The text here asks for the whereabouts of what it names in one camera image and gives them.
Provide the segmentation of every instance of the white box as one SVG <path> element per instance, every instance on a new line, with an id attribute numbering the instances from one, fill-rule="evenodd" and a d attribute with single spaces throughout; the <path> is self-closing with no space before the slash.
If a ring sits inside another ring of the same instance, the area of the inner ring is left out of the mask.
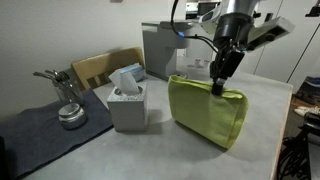
<path id="1" fill-rule="evenodd" d="M 108 97 L 108 107 L 117 132 L 147 130 L 147 85 L 139 85 L 139 90 L 139 94 L 128 96 L 115 87 Z"/>

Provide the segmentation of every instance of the wooden chair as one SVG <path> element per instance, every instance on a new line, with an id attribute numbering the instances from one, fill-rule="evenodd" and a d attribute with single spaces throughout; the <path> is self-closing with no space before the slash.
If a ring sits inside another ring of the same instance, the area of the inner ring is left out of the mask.
<path id="1" fill-rule="evenodd" d="M 139 63 L 144 67 L 141 48 L 135 47 L 71 63 L 84 89 L 92 89 L 110 82 L 108 76 L 115 70 Z"/>

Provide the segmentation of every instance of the chair backrest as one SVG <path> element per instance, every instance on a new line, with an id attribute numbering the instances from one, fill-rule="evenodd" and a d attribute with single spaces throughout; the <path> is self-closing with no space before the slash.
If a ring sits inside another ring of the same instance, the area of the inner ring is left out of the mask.
<path id="1" fill-rule="evenodd" d="M 115 70 L 139 63 L 144 67 L 141 48 L 124 49 L 71 63 L 84 89 L 92 89 L 110 82 L 108 76 Z"/>

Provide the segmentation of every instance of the dark gray cloth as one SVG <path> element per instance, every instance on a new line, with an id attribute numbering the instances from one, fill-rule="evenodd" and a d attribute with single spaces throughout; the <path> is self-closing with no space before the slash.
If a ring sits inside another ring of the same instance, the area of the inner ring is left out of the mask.
<path id="1" fill-rule="evenodd" d="M 5 139 L 9 173 L 21 177 L 61 157 L 113 127 L 111 114 L 92 90 L 83 92 L 88 120 L 81 127 L 65 130 L 59 122 L 60 102 L 27 109 L 0 123 Z"/>

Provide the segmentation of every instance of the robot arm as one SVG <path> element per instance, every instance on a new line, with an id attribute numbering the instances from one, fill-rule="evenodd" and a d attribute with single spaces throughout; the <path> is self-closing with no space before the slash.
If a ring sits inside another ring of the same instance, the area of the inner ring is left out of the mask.
<path id="1" fill-rule="evenodd" d="M 213 45 L 218 49 L 210 65 L 214 85 L 211 93 L 221 95 L 225 81 L 233 75 L 245 55 L 294 29 L 288 20 L 276 18 L 254 27 L 255 9 L 260 0 L 224 0 L 214 10 L 199 19 L 209 33 L 215 33 Z"/>

